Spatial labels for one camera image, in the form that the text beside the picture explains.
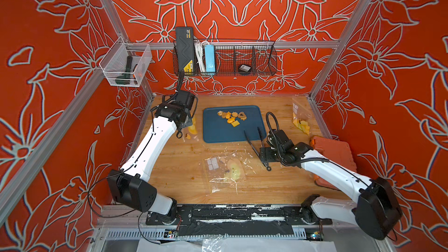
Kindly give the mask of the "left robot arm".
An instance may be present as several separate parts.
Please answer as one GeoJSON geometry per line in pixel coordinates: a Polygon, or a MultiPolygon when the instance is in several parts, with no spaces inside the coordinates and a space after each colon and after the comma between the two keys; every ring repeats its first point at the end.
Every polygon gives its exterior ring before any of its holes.
{"type": "Polygon", "coordinates": [[[176,92],[164,96],[162,102],[151,109],[152,124],[142,142],[120,170],[107,176],[112,198],[133,210],[157,214],[165,223],[177,218],[177,201],[164,196],[149,184],[152,170],[168,140],[183,136],[183,129],[192,126],[198,98],[182,90],[184,71],[178,75],[176,92]]]}

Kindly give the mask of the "clear resealable bag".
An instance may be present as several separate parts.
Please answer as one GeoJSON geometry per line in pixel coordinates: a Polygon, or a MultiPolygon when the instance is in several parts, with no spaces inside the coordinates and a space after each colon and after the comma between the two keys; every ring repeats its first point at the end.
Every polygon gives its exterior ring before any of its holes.
{"type": "Polygon", "coordinates": [[[312,111],[308,106],[302,103],[300,97],[292,98],[292,123],[306,135],[310,135],[310,120],[312,119],[312,111]]]}
{"type": "Polygon", "coordinates": [[[192,125],[190,125],[186,128],[183,128],[183,130],[182,130],[184,142],[198,142],[199,141],[198,131],[197,131],[197,127],[196,127],[196,116],[193,116],[191,121],[192,121],[192,125]]]}

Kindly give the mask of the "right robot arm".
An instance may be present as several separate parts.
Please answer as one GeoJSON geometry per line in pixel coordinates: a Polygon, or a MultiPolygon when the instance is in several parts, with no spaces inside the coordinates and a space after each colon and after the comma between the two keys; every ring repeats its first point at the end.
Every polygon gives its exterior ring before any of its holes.
{"type": "Polygon", "coordinates": [[[390,183],[378,177],[360,175],[330,160],[310,145],[294,144],[279,127],[268,125],[267,147],[261,147],[262,163],[279,162],[311,172],[342,191],[348,200],[329,199],[313,194],[301,203],[298,218],[314,225],[333,219],[359,227],[376,240],[383,240],[394,230],[403,215],[390,183]]]}

